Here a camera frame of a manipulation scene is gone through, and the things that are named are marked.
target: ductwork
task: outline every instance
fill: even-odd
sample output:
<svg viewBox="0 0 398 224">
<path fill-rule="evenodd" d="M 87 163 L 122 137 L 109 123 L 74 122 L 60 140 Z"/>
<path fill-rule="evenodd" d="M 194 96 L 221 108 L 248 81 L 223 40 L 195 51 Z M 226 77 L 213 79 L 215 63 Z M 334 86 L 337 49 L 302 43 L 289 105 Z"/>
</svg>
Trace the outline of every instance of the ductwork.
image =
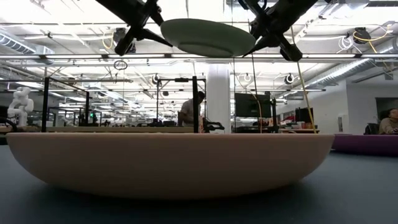
<svg viewBox="0 0 398 224">
<path fill-rule="evenodd" d="M 380 54 L 398 54 L 398 37 L 394 37 L 378 46 L 376 50 Z M 365 54 L 372 54 L 372 50 L 368 50 Z M 364 72 L 376 66 L 376 62 L 372 58 L 361 59 L 351 63 L 340 64 L 332 69 L 321 73 L 315 78 L 307 81 L 306 88 L 314 87 L 315 85 L 328 85 L 344 80 L 350 76 Z"/>
<path fill-rule="evenodd" d="M 8 47 L 12 50 L 15 50 L 21 54 L 29 55 L 29 54 L 37 54 L 37 55 L 48 55 L 54 54 L 54 51 L 49 49 L 48 47 L 31 44 L 26 42 L 25 40 L 21 40 L 19 37 L 12 35 L 6 31 L 0 30 L 0 44 Z M 37 59 L 35 60 L 39 63 L 45 63 L 50 65 L 53 63 L 53 60 L 48 59 Z"/>
</svg>

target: white column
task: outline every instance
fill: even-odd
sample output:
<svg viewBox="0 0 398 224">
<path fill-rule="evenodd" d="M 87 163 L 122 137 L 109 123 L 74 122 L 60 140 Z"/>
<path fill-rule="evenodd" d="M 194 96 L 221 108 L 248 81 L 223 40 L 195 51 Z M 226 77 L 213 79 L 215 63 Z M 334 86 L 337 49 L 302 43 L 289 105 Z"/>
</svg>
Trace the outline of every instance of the white column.
<svg viewBox="0 0 398 224">
<path fill-rule="evenodd" d="M 225 133 L 231 133 L 231 93 L 229 91 L 229 65 L 210 64 L 206 78 L 207 118 L 220 122 Z"/>
</svg>

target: white humanoid robot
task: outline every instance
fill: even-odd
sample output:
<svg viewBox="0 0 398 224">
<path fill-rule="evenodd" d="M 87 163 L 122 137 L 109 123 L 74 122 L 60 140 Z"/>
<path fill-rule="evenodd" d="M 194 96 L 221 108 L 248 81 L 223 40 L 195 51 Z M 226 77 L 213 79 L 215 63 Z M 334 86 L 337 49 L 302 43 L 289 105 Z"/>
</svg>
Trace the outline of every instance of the white humanoid robot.
<svg viewBox="0 0 398 224">
<path fill-rule="evenodd" d="M 8 107 L 8 117 L 14 117 L 15 114 L 19 117 L 18 126 L 26 126 L 27 123 L 27 113 L 33 111 L 33 100 L 29 99 L 28 94 L 30 93 L 30 88 L 19 87 L 17 91 L 14 92 L 14 99 Z"/>
</svg>

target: large beige bowl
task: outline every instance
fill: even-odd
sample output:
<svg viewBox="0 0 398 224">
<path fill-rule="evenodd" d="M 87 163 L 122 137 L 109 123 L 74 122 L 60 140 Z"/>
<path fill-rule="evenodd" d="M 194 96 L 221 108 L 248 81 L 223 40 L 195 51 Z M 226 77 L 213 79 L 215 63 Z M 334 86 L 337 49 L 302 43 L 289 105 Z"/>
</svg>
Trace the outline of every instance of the large beige bowl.
<svg viewBox="0 0 398 224">
<path fill-rule="evenodd" d="M 64 189 L 126 198 L 251 194 L 314 171 L 332 145 L 322 134 L 10 133 L 28 172 Z"/>
</svg>

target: woman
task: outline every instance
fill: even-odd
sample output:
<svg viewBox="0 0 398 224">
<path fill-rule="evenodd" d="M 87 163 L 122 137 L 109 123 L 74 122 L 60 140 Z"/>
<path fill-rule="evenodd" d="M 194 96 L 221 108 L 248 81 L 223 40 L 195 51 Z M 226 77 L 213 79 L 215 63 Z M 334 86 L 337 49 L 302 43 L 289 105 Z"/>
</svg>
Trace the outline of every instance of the woman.
<svg viewBox="0 0 398 224">
<path fill-rule="evenodd" d="M 385 111 L 381 118 L 379 134 L 398 134 L 398 109 Z"/>
</svg>

